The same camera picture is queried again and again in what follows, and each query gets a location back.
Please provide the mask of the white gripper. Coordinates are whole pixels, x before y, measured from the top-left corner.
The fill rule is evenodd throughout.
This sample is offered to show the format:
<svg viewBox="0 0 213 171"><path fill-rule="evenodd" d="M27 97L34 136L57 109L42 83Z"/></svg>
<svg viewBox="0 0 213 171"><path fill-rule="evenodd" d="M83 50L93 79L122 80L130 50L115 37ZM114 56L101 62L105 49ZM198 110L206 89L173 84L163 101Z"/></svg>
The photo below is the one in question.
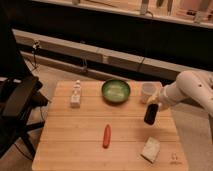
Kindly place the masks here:
<svg viewBox="0 0 213 171"><path fill-rule="evenodd" d="M172 106L174 102L169 98L166 88L161 88L148 98L147 104L157 104L158 110L163 111Z"/></svg>

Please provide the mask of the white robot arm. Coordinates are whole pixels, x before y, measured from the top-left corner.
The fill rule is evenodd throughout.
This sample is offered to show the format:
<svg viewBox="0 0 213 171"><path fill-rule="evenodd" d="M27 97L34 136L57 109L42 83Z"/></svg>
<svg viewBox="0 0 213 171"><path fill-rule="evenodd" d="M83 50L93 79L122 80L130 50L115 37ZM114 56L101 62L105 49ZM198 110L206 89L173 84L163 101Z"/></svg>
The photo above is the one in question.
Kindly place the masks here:
<svg viewBox="0 0 213 171"><path fill-rule="evenodd" d="M157 111L168 109L187 98L202 106L213 119L213 74L194 70L179 73L173 83L160 88L148 99L144 122L153 125Z"/></svg>

